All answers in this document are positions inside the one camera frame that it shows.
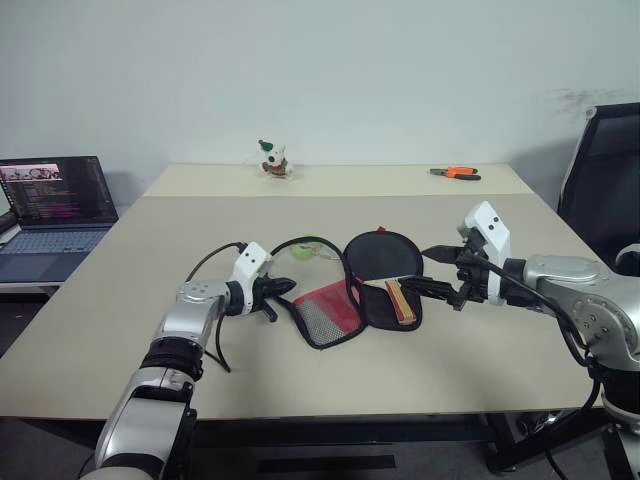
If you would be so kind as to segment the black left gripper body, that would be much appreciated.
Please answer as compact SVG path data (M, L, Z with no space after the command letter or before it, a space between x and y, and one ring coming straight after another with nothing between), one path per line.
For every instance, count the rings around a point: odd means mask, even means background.
M262 311L268 321L276 321L278 316L275 310L269 305L268 300L264 298L264 288L266 287L265 278L268 275L259 276L255 279L252 286L252 308L251 312Z

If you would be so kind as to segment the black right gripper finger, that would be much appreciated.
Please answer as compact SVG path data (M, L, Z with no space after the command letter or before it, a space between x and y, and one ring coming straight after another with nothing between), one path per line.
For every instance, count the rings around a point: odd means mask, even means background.
M464 306L466 303L466 298L456 291L450 283L433 280L430 277L404 277L401 279L401 286L422 297L445 301L450 306Z
M463 246L435 245L422 250L421 254L438 263L459 263L466 252L467 248Z

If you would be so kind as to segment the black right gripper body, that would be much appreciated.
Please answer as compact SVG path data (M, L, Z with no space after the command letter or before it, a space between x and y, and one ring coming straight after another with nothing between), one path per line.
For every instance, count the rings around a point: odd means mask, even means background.
M455 248L454 265L462 284L453 300L455 311L461 311L468 301L483 303L487 300L489 279L489 269L483 264L488 260L484 249L487 241L475 227L460 226L458 232L462 245Z

